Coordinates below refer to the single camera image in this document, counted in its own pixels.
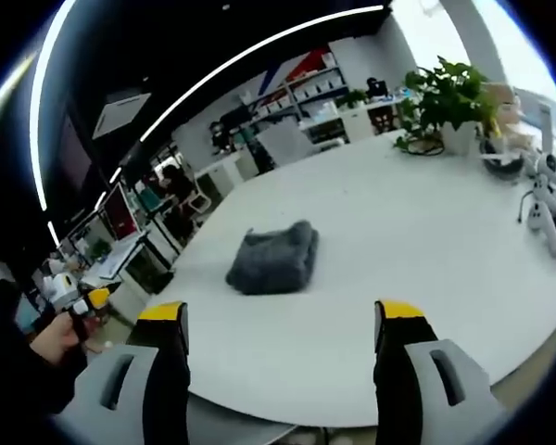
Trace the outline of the person's left hand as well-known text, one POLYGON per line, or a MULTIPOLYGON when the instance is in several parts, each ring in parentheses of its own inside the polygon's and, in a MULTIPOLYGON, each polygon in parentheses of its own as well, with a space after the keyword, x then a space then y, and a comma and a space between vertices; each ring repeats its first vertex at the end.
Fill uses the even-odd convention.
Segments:
POLYGON ((58 314, 30 343, 31 350, 50 365, 80 372, 87 366, 87 357, 75 322, 68 311, 58 314))

